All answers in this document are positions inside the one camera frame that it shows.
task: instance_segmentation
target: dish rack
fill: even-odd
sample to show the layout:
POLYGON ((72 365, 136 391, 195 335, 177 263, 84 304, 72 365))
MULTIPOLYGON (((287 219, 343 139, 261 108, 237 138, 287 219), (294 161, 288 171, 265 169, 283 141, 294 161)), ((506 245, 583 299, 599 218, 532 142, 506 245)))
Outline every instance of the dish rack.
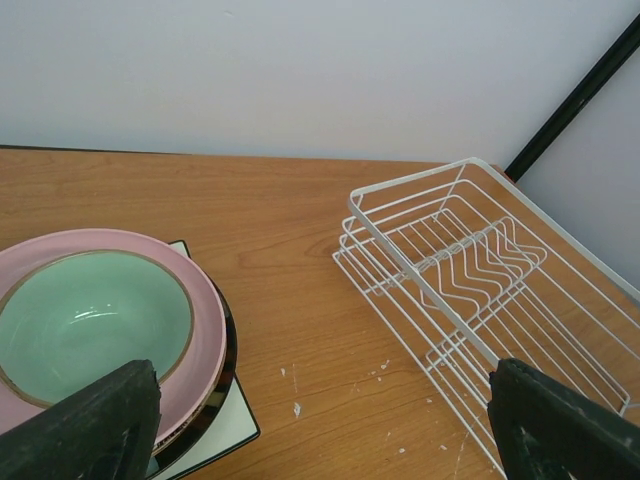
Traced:
POLYGON ((640 423, 640 292, 487 163, 359 188, 348 204, 334 260, 503 475, 486 413, 500 358, 640 423))

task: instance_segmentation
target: wood grain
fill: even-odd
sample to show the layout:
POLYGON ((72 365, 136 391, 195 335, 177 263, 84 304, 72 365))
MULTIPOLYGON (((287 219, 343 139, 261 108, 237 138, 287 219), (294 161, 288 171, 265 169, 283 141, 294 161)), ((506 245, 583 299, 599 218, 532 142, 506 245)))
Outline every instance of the wood grain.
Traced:
POLYGON ((352 189, 432 166, 3 150, 0 249, 83 227, 188 241, 233 309, 263 432, 194 480, 499 478, 330 256, 352 189))

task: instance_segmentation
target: black pole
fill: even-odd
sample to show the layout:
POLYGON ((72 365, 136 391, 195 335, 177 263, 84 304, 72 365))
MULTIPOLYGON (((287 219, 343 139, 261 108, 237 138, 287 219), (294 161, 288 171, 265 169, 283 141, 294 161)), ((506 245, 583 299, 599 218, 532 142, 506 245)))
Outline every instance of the black pole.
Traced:
POLYGON ((517 182, 640 46, 640 15, 618 37, 505 170, 517 182))

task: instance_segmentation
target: wall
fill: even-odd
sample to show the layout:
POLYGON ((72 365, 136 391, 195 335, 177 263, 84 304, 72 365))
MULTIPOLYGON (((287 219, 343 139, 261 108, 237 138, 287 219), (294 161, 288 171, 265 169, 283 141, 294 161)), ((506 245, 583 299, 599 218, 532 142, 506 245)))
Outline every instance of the wall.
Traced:
POLYGON ((506 166, 639 6, 5 1, 0 144, 506 166))
POLYGON ((640 288, 640 52, 522 177, 519 186, 640 288))

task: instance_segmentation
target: mint green bowl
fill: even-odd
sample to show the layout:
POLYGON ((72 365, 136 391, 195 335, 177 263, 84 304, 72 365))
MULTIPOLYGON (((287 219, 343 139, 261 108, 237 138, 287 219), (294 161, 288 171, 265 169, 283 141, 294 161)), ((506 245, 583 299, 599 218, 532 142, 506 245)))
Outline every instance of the mint green bowl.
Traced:
POLYGON ((193 331, 183 285, 129 252, 82 252, 31 272, 0 299, 0 380, 56 403, 124 363, 152 361, 162 381, 193 331))

